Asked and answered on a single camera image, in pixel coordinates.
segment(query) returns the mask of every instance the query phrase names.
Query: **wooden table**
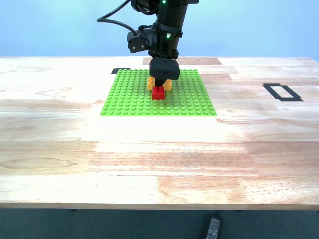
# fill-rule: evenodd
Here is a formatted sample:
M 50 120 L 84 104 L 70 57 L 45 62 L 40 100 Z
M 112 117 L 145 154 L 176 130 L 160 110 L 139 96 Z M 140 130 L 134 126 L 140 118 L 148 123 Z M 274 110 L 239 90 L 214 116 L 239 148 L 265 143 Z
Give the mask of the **wooden table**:
M 100 117 L 149 60 L 0 58 L 0 207 L 319 210 L 318 62 L 181 57 L 217 117 Z

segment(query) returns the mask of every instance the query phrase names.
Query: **lego brick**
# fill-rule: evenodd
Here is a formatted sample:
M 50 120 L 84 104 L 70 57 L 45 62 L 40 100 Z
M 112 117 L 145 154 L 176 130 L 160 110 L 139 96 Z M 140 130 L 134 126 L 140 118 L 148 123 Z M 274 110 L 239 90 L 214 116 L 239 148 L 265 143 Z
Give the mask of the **lego brick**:
M 152 100 L 165 100 L 165 88 L 164 86 L 152 87 Z
M 163 84 L 164 88 L 166 91 L 171 91 L 172 89 L 172 80 L 167 80 L 164 84 Z
M 181 70 L 165 100 L 152 100 L 146 88 L 148 70 L 119 70 L 101 116 L 216 116 L 197 70 Z
M 155 85 L 155 79 L 154 77 L 150 76 L 148 77 L 147 80 L 147 89 L 149 91 L 152 90 L 152 87 Z M 171 91 L 172 90 L 172 80 L 167 80 L 164 84 L 163 84 L 164 88 L 166 91 Z
M 154 85 L 155 85 L 155 79 L 154 79 L 154 77 L 152 77 L 152 76 L 148 77 L 147 89 L 148 89 L 149 91 L 151 91 L 151 90 L 152 90 L 152 87 L 153 87 Z

